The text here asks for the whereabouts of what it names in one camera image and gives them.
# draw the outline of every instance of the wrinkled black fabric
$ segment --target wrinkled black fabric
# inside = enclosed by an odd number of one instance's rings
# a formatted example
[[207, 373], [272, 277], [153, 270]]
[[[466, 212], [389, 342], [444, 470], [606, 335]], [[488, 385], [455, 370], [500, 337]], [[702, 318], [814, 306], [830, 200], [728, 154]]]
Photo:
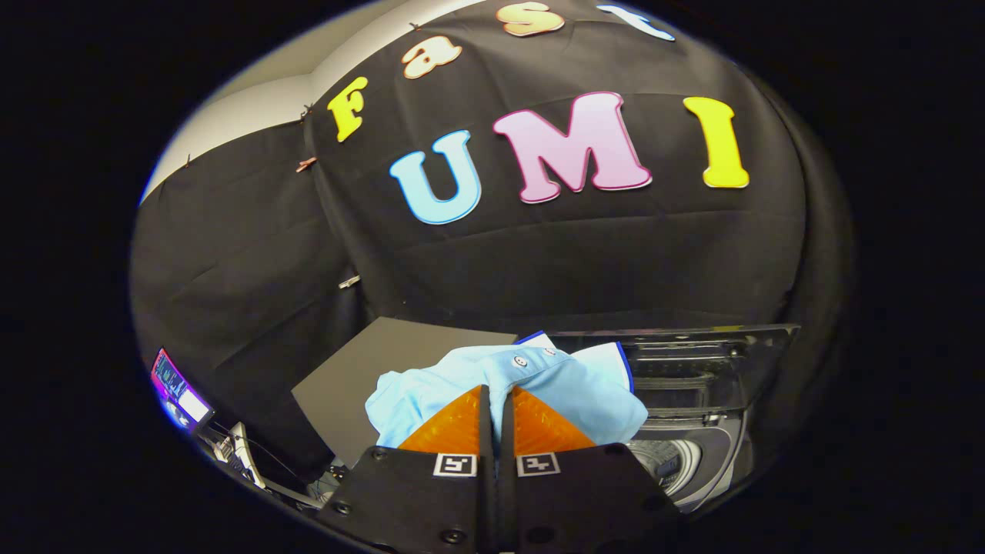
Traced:
[[150, 367], [164, 346], [222, 416], [296, 468], [331, 455], [291, 389], [365, 325], [314, 190], [301, 125], [215, 148], [138, 210], [131, 301]]
[[[483, 2], [408, 32], [372, 54], [317, 103], [309, 145], [328, 217], [382, 315], [524, 334], [540, 328], [689, 327], [775, 321], [803, 245], [802, 172], [769, 101], [728, 59], [677, 36], [641, 33], [593, 3], [552, 11], [555, 33], [508, 35]], [[457, 59], [419, 79], [396, 64], [416, 43], [445, 35]], [[327, 105], [356, 77], [365, 107], [344, 143]], [[622, 95], [623, 118], [653, 182], [626, 191], [591, 183], [543, 204], [521, 202], [522, 176], [493, 122], [530, 108], [567, 131], [579, 95]], [[741, 190], [704, 184], [704, 136], [688, 96], [730, 105], [743, 165]], [[482, 183], [475, 210], [433, 226], [408, 208], [390, 166], [422, 151], [430, 185], [455, 182], [433, 141], [467, 129]], [[588, 174], [595, 171], [594, 161]]]
[[[667, 42], [593, 2], [556, 0], [564, 27], [518, 38], [494, 16], [510, 3], [408, 28], [326, 91], [304, 124], [231, 141], [154, 190], [138, 213], [131, 277], [144, 360], [163, 345], [221, 412], [313, 470], [330, 452], [290, 390], [376, 315], [520, 335], [799, 323], [750, 427], [761, 466], [838, 367], [832, 344], [854, 264], [830, 163], [765, 85], [673, 27], [651, 20], [677, 38]], [[406, 79], [400, 58], [433, 35], [462, 54]], [[362, 124], [340, 144], [326, 105], [358, 76], [368, 80]], [[566, 132], [572, 100], [602, 91], [624, 98], [653, 181], [562, 186], [549, 202], [521, 202], [516, 157], [493, 122], [527, 108]], [[689, 96], [735, 111], [747, 188], [702, 181], [707, 151]], [[390, 166], [424, 152], [435, 196], [450, 197], [454, 179], [431, 145], [460, 129], [471, 133], [481, 201], [463, 219], [424, 224]], [[318, 162], [295, 173], [311, 156]], [[355, 274], [356, 286], [338, 288]]]

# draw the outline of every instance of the screen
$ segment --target screen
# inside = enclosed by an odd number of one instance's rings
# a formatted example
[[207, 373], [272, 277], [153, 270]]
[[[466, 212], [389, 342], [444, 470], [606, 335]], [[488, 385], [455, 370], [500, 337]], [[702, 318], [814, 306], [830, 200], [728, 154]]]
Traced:
[[151, 381], [161, 396], [161, 406], [178, 427], [191, 431], [212, 414], [212, 408], [191, 389], [164, 348], [154, 361]]

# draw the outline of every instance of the pink letter m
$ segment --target pink letter m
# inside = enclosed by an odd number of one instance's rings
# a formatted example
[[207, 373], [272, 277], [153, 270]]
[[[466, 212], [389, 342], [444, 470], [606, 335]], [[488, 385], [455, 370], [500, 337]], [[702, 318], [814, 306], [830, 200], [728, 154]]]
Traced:
[[623, 97], [616, 93], [589, 93], [574, 99], [567, 135], [529, 109], [498, 119], [492, 130], [509, 140], [523, 173], [520, 199], [536, 204], [560, 195], [560, 185], [548, 179], [544, 164], [568, 188], [580, 192], [589, 153], [598, 167], [592, 177], [596, 188], [620, 190], [649, 184], [653, 177], [636, 157], [620, 113], [622, 105]]

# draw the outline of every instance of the washing machine door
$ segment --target washing machine door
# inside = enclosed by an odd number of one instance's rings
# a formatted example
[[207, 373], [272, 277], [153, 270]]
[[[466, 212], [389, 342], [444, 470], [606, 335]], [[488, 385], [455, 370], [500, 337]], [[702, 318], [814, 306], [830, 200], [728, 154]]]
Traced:
[[574, 352], [620, 342], [632, 391], [649, 416], [627, 443], [682, 513], [724, 493], [750, 407], [776, 373], [797, 325], [549, 332]]

